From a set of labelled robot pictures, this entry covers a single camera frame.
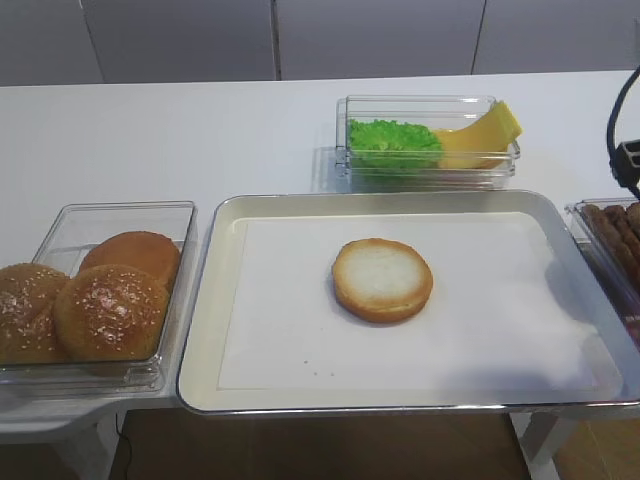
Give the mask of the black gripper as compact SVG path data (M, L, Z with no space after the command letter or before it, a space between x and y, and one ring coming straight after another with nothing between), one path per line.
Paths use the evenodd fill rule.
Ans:
M621 142L610 157L610 168L618 184L634 196L639 196L640 141Z

